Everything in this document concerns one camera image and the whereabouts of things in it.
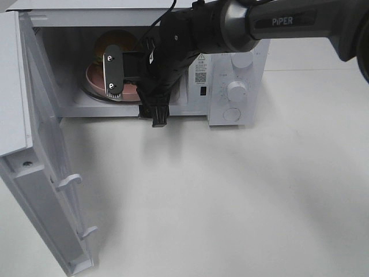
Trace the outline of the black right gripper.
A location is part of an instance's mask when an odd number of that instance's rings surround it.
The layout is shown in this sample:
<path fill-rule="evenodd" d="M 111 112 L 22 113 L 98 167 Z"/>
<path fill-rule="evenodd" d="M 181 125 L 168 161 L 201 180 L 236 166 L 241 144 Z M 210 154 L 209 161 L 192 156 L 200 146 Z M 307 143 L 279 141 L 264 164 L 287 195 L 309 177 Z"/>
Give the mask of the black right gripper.
<path fill-rule="evenodd" d="M 125 82 L 137 86 L 141 100 L 138 117 L 151 119 L 153 128 L 165 127 L 172 87 L 189 65 L 188 37 L 145 37 L 137 51 L 122 52 L 118 45 L 111 44 L 103 55 L 105 94 L 120 101 L 125 78 Z"/>

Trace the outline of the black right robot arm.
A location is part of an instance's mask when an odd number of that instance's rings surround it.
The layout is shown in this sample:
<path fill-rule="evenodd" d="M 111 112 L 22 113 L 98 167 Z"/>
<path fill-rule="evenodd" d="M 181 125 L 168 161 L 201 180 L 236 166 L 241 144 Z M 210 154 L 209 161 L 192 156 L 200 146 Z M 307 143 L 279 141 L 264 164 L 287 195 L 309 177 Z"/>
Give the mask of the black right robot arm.
<path fill-rule="evenodd" d="M 110 44 L 103 55 L 105 93 L 117 99 L 137 87 L 140 116 L 163 127 L 171 89 L 200 54 L 245 53 L 262 39 L 328 38 L 342 61 L 357 59 L 368 77 L 367 1 L 195 1 L 169 8 L 154 23 L 159 39 L 144 33 L 142 50 Z"/>

